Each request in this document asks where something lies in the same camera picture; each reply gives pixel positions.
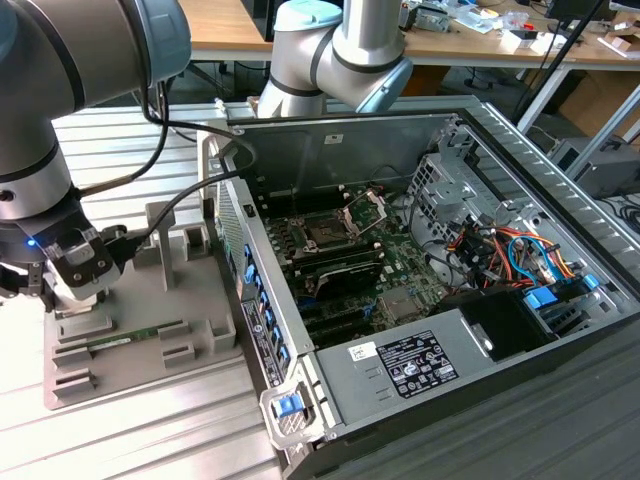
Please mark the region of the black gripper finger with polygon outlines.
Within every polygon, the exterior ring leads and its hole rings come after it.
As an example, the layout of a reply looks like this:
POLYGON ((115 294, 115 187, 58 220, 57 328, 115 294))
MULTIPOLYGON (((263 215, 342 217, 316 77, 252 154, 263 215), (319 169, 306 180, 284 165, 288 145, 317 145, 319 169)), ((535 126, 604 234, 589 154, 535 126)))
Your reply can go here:
POLYGON ((14 298, 19 295, 38 298, 44 305, 46 312, 55 308, 55 294, 45 279, 45 264, 43 262, 24 264, 26 273, 1 265, 1 296, 14 298))

